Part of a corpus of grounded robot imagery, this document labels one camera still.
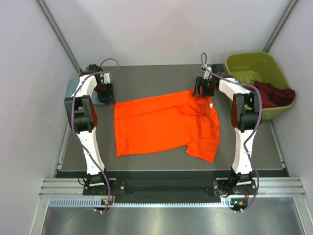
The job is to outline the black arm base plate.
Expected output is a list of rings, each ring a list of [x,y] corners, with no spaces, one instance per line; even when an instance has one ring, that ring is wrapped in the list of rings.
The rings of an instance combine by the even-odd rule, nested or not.
[[[111,179],[109,185],[89,184],[85,185],[84,195],[107,195],[122,196],[149,196],[156,197],[173,197],[175,194],[179,196],[194,197],[201,195],[209,196],[230,196],[232,194],[243,195],[245,192],[252,195],[256,191],[256,183],[254,180],[245,182],[243,185],[235,185],[228,178],[211,179],[211,178],[163,178],[163,179]]]

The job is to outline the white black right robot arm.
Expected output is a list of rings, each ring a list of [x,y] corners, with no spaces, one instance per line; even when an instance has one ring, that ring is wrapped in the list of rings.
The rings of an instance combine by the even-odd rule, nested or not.
[[[257,172],[252,161],[253,141],[262,122],[262,101],[258,89],[237,81],[224,71],[222,64],[202,64],[204,75],[195,81],[193,96],[213,96],[215,91],[225,94],[231,104],[230,120],[236,134],[235,157],[227,186],[232,193],[255,188],[252,178]]]

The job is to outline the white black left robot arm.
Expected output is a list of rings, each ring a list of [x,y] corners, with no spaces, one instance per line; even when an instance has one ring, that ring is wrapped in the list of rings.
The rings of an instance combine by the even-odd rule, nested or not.
[[[64,100],[69,126],[74,137],[81,145],[87,164],[84,181],[84,195],[105,195],[111,193],[111,183],[106,176],[97,138],[97,113],[92,101],[92,94],[97,93],[99,103],[114,104],[111,74],[103,72],[96,64],[91,64],[80,72],[79,82],[72,95]]]

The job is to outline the orange t shirt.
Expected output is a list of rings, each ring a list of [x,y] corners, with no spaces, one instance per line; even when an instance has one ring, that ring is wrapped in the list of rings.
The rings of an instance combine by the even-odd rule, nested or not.
[[[220,122],[211,97],[192,90],[118,102],[114,134],[119,157],[186,146],[192,157],[213,163],[220,144]]]

